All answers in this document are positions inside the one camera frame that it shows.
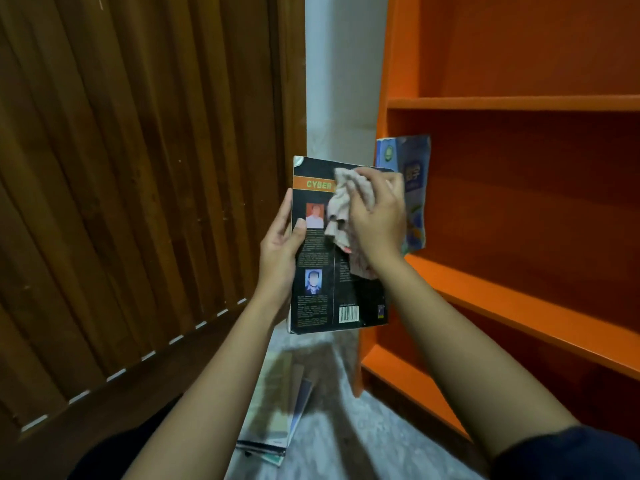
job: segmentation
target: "orange bookshelf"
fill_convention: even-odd
[[[430,134],[407,261],[581,421],[640,418],[640,0],[389,0],[378,137]],[[464,428],[395,312],[371,375]]]

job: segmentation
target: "marble floor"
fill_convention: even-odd
[[[226,479],[482,478],[368,392],[352,395],[357,340],[356,331],[290,335],[276,327],[269,349],[292,351],[314,391],[282,466],[236,450]]]

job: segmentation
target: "person's right hand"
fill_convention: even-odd
[[[384,262],[401,256],[400,247],[406,234],[404,178],[400,173],[382,173],[368,167],[356,168],[356,171],[371,181],[376,204],[371,211],[367,210],[360,194],[350,185],[349,222],[360,249],[378,272]]]

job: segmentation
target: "cleaning rag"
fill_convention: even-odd
[[[371,182],[355,170],[346,168],[335,169],[335,192],[327,205],[329,221],[324,234],[331,237],[333,243],[349,255],[349,270],[351,274],[374,280],[377,275],[373,272],[349,225],[349,189],[355,189],[364,202],[367,210],[376,204],[376,196]]]

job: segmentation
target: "portrait photo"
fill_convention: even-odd
[[[324,204],[307,204],[307,229],[324,229]]]
[[[305,270],[305,295],[322,293],[322,269]]]

